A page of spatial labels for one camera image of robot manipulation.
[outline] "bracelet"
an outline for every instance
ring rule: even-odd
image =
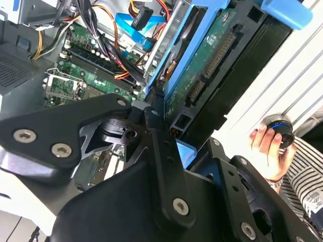
[[[268,182],[269,186],[271,186],[272,188],[280,187],[283,184],[283,178],[281,178],[277,182],[273,182],[273,181],[270,181],[270,180],[266,180],[266,181]]]

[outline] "screw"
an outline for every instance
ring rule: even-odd
[[[229,15],[230,15],[229,13],[224,14],[224,16],[223,16],[223,18],[222,18],[222,23],[223,23],[223,24],[228,20]]]
[[[52,146],[51,152],[58,158],[66,158],[72,154],[72,148],[67,144],[58,143]]]
[[[186,216],[189,212],[187,203],[181,198],[175,198],[173,200],[173,208],[176,212],[183,216]]]
[[[220,142],[219,142],[219,141],[217,141],[216,139],[213,139],[213,143],[214,143],[215,145],[217,145],[217,146],[219,146],[219,145],[220,145]]]
[[[35,141],[37,135],[32,130],[17,130],[14,132],[14,139],[20,143],[31,143]]]
[[[297,242],[305,242],[301,237],[299,237],[299,236],[296,236],[296,241]]]
[[[253,228],[246,222],[242,222],[241,223],[241,229],[243,231],[243,233],[251,240],[255,240],[256,239],[256,233],[253,230]]]
[[[151,110],[151,112],[153,113],[153,114],[155,114],[155,115],[157,115],[157,116],[159,116],[159,113],[156,111],[156,110]]]
[[[126,106],[126,103],[120,99],[118,99],[118,104],[120,104],[121,106]]]
[[[243,158],[240,158],[240,161],[241,161],[241,163],[242,163],[242,164],[244,164],[244,165],[247,165],[247,164],[248,164],[248,162],[247,162],[245,159],[243,159]]]

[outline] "round knob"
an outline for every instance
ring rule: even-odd
[[[284,149],[290,146],[295,139],[293,134],[293,126],[291,122],[282,115],[272,115],[263,120],[263,123],[267,125],[267,128],[275,130],[275,134],[282,135],[282,143],[280,148]]]

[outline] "ventilation grille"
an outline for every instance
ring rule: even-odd
[[[0,49],[1,94],[20,85],[36,71],[38,71],[38,67],[32,65],[28,60],[23,60]]]

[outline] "blue latch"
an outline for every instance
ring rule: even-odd
[[[298,0],[263,0],[261,9],[297,30],[303,29],[313,18],[311,10]]]

